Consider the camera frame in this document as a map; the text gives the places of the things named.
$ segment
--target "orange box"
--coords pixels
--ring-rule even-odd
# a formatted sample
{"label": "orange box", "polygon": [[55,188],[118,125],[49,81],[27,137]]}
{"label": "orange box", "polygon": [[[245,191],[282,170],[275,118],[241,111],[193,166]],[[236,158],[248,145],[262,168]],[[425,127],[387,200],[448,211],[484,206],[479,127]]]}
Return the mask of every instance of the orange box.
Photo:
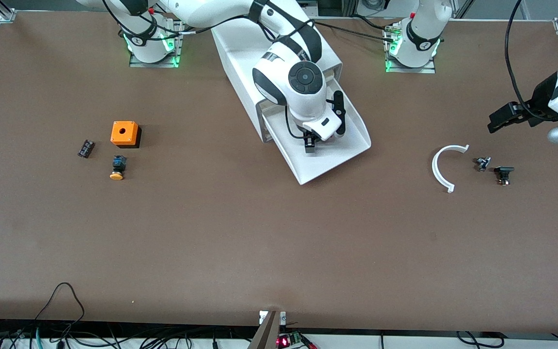
{"label": "orange box", "polygon": [[141,128],[135,121],[115,121],[111,129],[111,143],[118,148],[139,148]]}

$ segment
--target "green led light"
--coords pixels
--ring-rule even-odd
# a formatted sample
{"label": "green led light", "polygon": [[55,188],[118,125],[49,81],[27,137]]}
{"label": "green led light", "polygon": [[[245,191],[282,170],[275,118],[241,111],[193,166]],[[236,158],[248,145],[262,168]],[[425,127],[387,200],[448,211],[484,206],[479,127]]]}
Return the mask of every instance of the green led light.
{"label": "green led light", "polygon": [[173,44],[171,44],[169,41],[169,39],[165,39],[165,36],[162,35],[162,33],[159,34],[159,36],[161,37],[161,41],[163,42],[163,45],[165,46],[165,49],[169,52],[173,49]]}

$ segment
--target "wire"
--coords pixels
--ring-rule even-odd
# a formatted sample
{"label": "wire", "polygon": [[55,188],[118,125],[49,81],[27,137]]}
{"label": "wire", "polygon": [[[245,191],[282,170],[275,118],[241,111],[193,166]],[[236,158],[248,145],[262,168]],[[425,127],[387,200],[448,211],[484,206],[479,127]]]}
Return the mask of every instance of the wire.
{"label": "wire", "polygon": [[308,139],[308,138],[315,138],[316,137],[316,135],[308,135],[308,136],[299,137],[297,135],[294,135],[294,133],[292,133],[292,129],[290,129],[290,121],[288,121],[288,106],[285,107],[285,125],[288,127],[288,132],[290,133],[290,136],[292,136],[295,139]]}
{"label": "wire", "polygon": [[[113,19],[115,19],[115,22],[117,22],[117,24],[120,27],[122,27],[125,31],[127,31],[129,33],[135,33],[134,31],[131,31],[129,28],[127,28],[124,24],[122,24],[122,22],[120,22],[120,20],[117,19],[117,17],[115,17],[115,14],[113,14],[113,11],[111,11],[111,8],[109,7],[109,5],[107,5],[106,0],[102,0],[102,3],[105,5],[105,8],[107,9],[107,12],[111,15],[111,17],[113,17]],[[149,40],[149,41],[162,41],[162,40],[166,40],[166,39],[169,39],[169,38],[176,38],[176,37],[178,37],[178,36],[177,35],[169,35],[168,37],[164,37],[164,38],[142,37],[142,39]]]}
{"label": "wire", "polygon": [[352,33],[352,34],[356,34],[356,35],[361,35],[361,36],[368,37],[368,38],[375,38],[375,39],[383,40],[383,41],[386,41],[386,42],[393,42],[393,39],[392,39],[392,38],[377,37],[376,35],[370,35],[370,34],[366,34],[366,33],[360,33],[360,32],[356,32],[356,31],[351,31],[350,29],[341,28],[341,27],[336,27],[336,26],[333,26],[333,25],[331,25],[331,24],[326,24],[326,23],[321,23],[321,22],[315,22],[315,23],[316,23],[316,24],[319,24],[319,25],[321,25],[321,26],[324,26],[324,27],[329,27],[329,28],[337,29],[337,30],[339,30],[339,31],[344,31],[344,32],[347,32],[347,33]]}
{"label": "wire", "polygon": [[522,108],[525,109],[532,117],[536,119],[540,119],[541,121],[550,121],[549,119],[534,113],[531,109],[529,109],[529,106],[527,106],[525,100],[522,99],[522,95],[520,95],[520,89],[518,89],[518,84],[516,84],[516,77],[513,74],[512,65],[510,63],[510,54],[509,54],[510,30],[512,29],[513,19],[516,16],[516,11],[518,11],[518,7],[520,7],[521,2],[522,0],[518,0],[516,2],[516,6],[514,6],[513,10],[511,11],[510,20],[507,23],[507,30],[505,31],[505,64],[507,64],[507,72],[510,75],[511,86],[513,87],[513,90],[516,93],[516,97],[518,98],[518,101],[520,102]]}
{"label": "wire", "polygon": [[113,340],[115,340],[115,344],[118,345],[118,349],[122,349],[122,347],[120,347],[120,343],[118,343],[118,339],[115,338],[115,334],[113,334],[113,330],[111,329],[111,325],[109,325],[108,322],[107,322],[107,328],[109,329],[109,332],[111,332],[111,336],[113,337]]}
{"label": "wire", "polygon": [[161,11],[162,11],[163,13],[166,13],[166,12],[167,12],[167,11],[165,11],[165,9],[164,9],[164,8],[162,8],[162,6],[161,6],[161,5],[159,5],[159,3],[158,3],[158,2],[157,2],[157,3],[155,4],[155,6],[158,6],[158,7],[159,7],[159,9],[161,9]]}
{"label": "wire", "polygon": [[554,334],[554,333],[551,333],[551,335],[555,336],[555,338],[558,338],[558,335],[556,335],[556,334]]}
{"label": "wire", "polygon": [[376,28],[376,29],[379,29],[379,30],[381,30],[381,31],[383,31],[383,30],[385,29],[385,27],[383,27],[383,26],[377,26],[376,24],[372,23],[372,22],[371,22],[369,19],[367,19],[367,17],[365,17],[365,16],[361,16],[361,15],[355,13],[355,14],[353,14],[353,15],[350,16],[350,17],[361,18],[362,20],[365,21],[365,23],[367,23],[367,24],[368,24],[370,27],[372,27],[372,28]]}
{"label": "wire", "polygon": [[172,31],[171,29],[167,29],[166,27],[160,26],[157,23],[153,22],[152,20],[147,19],[146,17],[143,17],[143,16],[138,16],[138,17],[141,18],[142,20],[145,20],[146,22],[148,22],[152,26],[163,29],[164,31],[166,31],[168,33],[174,33],[176,35],[182,35],[183,33],[185,33],[184,31],[183,32],[176,32],[176,31]]}
{"label": "wire", "polygon": [[227,19],[224,20],[223,22],[219,22],[219,23],[217,23],[217,24],[215,24],[214,26],[211,26],[211,27],[206,27],[206,28],[204,28],[204,29],[199,29],[198,31],[195,31],[195,33],[199,34],[199,33],[205,32],[205,31],[209,31],[210,29],[212,29],[212,28],[214,28],[214,27],[216,27],[216,26],[220,26],[221,24],[223,24],[223,23],[225,23],[225,22],[228,22],[228,21],[234,20],[234,19],[239,19],[239,18],[248,18],[248,16],[234,16],[234,17],[231,17],[231,18],[227,18]]}
{"label": "wire", "polygon": [[472,342],[468,342],[467,340],[464,340],[461,336],[460,336],[460,332],[461,331],[456,331],[456,336],[458,336],[458,339],[460,340],[460,342],[464,343],[464,344],[468,344],[468,345],[474,345],[477,349],[481,349],[481,347],[484,348],[492,348],[492,349],[498,349],[500,347],[503,347],[503,345],[505,345],[505,339],[503,337],[500,338],[501,343],[497,344],[497,345],[489,345],[489,344],[483,344],[483,343],[479,343],[476,339],[475,336],[469,332],[469,331],[462,331],[462,332],[466,332],[469,337],[471,337]]}
{"label": "wire", "polygon": [[75,321],[69,323],[66,326],[66,329],[64,329],[64,331],[62,331],[62,336],[60,336],[59,340],[53,341],[53,338],[49,339],[50,343],[55,343],[55,342],[61,342],[64,338],[66,338],[66,336],[68,335],[68,333],[70,332],[72,326],[79,322],[80,320],[82,320],[82,318],[85,316],[85,308],[83,307],[83,303],[81,303],[81,301],[79,300],[79,298],[77,297],[77,294],[75,292],[75,288],[73,287],[73,285],[71,285],[70,283],[67,282],[63,282],[63,283],[59,283],[57,284],[57,286],[55,287],[55,289],[53,290],[53,293],[51,293],[51,297],[48,299],[48,301],[46,302],[45,306],[42,307],[42,309],[40,309],[40,311],[38,312],[38,314],[36,315],[36,317],[33,318],[33,321],[35,322],[36,320],[38,320],[38,318],[40,317],[40,315],[42,315],[42,312],[45,311],[49,305],[51,305],[51,301],[53,301],[53,298],[55,298],[55,293],[57,292],[58,289],[60,289],[60,286],[62,285],[66,285],[69,287],[70,291],[73,293],[73,297],[75,298],[75,301],[77,302],[77,304],[79,304],[79,307],[81,308],[81,315],[79,316],[79,318],[77,318]]}

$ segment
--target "small black part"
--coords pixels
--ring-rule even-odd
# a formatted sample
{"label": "small black part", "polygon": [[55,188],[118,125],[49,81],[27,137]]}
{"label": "small black part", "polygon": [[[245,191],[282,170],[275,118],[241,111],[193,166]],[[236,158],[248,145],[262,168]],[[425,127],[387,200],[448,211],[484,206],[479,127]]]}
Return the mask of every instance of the small black part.
{"label": "small black part", "polygon": [[120,149],[137,149],[141,146],[141,126],[137,130],[137,138],[135,139],[135,145],[118,145]]}
{"label": "small black part", "polygon": [[346,109],[343,107],[343,92],[337,90],[333,93],[333,111],[341,120],[341,126],[335,131],[338,135],[346,133]]}
{"label": "small black part", "polygon": [[89,155],[92,153],[93,146],[95,146],[95,143],[86,139],[81,150],[79,150],[79,153],[77,155],[87,159]]}
{"label": "small black part", "polygon": [[126,170],[126,157],[123,157],[122,155],[115,155],[111,165],[113,166],[113,172],[124,172],[124,170]]}
{"label": "small black part", "polygon": [[494,168],[494,172],[498,174],[498,182],[503,185],[509,185],[510,183],[510,172],[514,170],[513,167],[509,166],[499,166]]}
{"label": "small black part", "polygon": [[475,162],[478,164],[479,172],[485,172],[485,169],[490,165],[491,157],[484,157],[476,159]]}

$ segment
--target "brown table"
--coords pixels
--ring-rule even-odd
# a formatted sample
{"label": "brown table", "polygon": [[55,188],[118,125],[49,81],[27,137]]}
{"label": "brown table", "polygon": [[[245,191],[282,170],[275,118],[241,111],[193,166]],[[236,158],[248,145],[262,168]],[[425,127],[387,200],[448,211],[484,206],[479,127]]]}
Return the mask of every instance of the brown table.
{"label": "brown table", "polygon": [[[451,22],[437,73],[408,75],[385,73],[380,42],[321,27],[372,148],[300,186],[210,33],[186,38],[178,69],[128,68],[108,14],[19,13],[0,27],[0,317],[33,318],[69,281],[87,320],[254,325],[281,309],[301,327],[558,333],[555,125],[486,128],[515,99],[504,30]],[[558,36],[517,23],[511,42],[529,98]],[[110,144],[116,120],[143,126],[142,148]],[[471,145],[440,159],[452,194],[430,170],[449,144]],[[476,172],[481,156],[515,166],[512,184]],[[46,316],[78,316],[68,291]]]}

